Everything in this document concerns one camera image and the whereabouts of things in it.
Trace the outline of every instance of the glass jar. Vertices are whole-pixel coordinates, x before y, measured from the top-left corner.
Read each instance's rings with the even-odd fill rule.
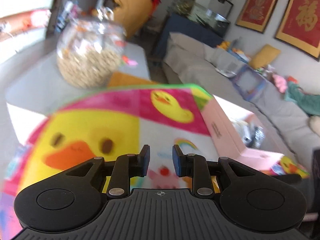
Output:
[[[58,68],[73,86],[103,86],[119,68],[124,45],[121,25],[94,17],[73,19],[58,41]]]

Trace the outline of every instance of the gray couch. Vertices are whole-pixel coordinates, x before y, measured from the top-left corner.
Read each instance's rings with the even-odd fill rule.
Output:
[[[171,33],[163,69],[169,83],[195,83],[208,93],[251,112],[271,132],[282,153],[312,171],[313,150],[320,137],[308,125],[308,116],[294,103],[283,100],[270,82],[251,102],[243,100],[228,78],[209,62],[213,48],[180,33]]]

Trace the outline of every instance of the rainbow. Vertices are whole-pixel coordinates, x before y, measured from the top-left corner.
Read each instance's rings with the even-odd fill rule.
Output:
[[[182,147],[183,145],[189,145],[192,149],[197,150],[198,148],[190,141],[183,139],[183,138],[177,138],[174,140],[174,144],[178,144],[179,147]]]

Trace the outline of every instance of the red framed calligraphy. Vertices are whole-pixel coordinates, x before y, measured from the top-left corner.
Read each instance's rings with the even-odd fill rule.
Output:
[[[289,0],[275,36],[320,59],[320,0]]]
[[[246,0],[236,25],[263,33],[278,0]]]

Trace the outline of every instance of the open box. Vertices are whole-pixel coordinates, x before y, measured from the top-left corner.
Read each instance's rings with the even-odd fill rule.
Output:
[[[272,135],[257,116],[229,101],[214,96],[202,110],[203,119],[219,156],[226,156],[259,171],[269,170],[283,154]],[[229,118],[254,122],[263,128],[260,149],[247,148]]]

